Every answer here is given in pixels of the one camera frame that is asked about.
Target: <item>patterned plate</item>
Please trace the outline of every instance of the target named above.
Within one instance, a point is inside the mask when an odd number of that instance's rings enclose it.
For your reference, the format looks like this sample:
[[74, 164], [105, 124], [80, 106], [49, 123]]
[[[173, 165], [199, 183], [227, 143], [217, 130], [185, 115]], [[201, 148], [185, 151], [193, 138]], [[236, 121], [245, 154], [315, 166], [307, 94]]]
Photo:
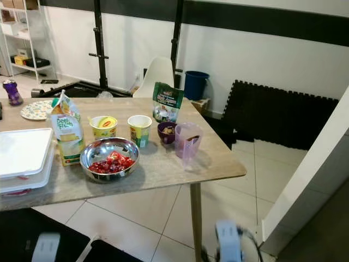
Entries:
[[45, 120], [47, 111], [52, 108], [51, 104], [51, 100], [36, 101], [22, 108], [21, 116], [30, 120]]

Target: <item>metal table leg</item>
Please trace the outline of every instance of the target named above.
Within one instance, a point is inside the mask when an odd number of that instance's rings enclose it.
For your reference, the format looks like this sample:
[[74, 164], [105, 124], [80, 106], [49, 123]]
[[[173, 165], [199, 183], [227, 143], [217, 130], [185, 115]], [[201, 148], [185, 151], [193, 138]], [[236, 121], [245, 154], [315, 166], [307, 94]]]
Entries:
[[201, 218], [201, 184], [190, 185], [192, 234], [194, 236], [195, 261], [201, 262], [202, 218]]

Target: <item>chair backrest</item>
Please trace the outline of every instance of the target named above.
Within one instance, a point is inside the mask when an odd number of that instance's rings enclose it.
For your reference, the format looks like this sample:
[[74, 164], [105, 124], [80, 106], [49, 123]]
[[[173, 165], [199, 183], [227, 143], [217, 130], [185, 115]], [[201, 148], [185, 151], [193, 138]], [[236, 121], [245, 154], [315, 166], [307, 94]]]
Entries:
[[167, 57], [155, 57], [144, 76], [140, 88], [133, 94], [133, 97], [152, 97], [156, 82], [166, 83], [174, 87], [172, 62]]

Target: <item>purple bowl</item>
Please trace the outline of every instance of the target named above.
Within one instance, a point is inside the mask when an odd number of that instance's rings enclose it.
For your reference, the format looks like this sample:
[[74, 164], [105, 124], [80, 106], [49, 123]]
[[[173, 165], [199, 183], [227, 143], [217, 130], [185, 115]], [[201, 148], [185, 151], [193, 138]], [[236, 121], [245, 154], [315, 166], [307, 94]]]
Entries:
[[175, 134], [164, 134], [163, 130], [165, 129], [165, 127], [175, 128], [176, 125], [177, 124], [173, 123], [173, 122], [163, 122], [163, 123], [158, 124], [158, 135], [164, 144], [173, 143], [175, 138], [176, 138], [176, 135]]

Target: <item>table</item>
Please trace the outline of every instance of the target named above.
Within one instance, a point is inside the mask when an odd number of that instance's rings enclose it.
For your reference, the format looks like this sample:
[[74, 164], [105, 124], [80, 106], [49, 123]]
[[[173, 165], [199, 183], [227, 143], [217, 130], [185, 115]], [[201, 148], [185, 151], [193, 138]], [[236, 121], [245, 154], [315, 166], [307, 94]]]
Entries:
[[[3, 104], [0, 132], [51, 126], [50, 121], [29, 121], [20, 116], [23, 106], [37, 100], [48, 99], [25, 99], [24, 104], [17, 107], [10, 106], [6, 99], [0, 99]], [[151, 98], [114, 98], [112, 100], [73, 98], [73, 100], [82, 115], [86, 145], [93, 141], [92, 129], [87, 117], [100, 115], [115, 117], [118, 120], [117, 136], [128, 139], [130, 138], [128, 117], [143, 114], [152, 118]], [[246, 174], [246, 169], [186, 98], [183, 99], [177, 122], [194, 122], [203, 129], [199, 151], [189, 170], [183, 170], [181, 159], [175, 155], [173, 144], [167, 146], [161, 144], [157, 134], [157, 122], [153, 119], [148, 147], [140, 149], [139, 165], [130, 176], [112, 184], [94, 183], [82, 173], [80, 165], [63, 167], [57, 150], [48, 184], [23, 196], [0, 196], [0, 211], [190, 184], [195, 256], [196, 261], [201, 261], [200, 183], [243, 176]]]

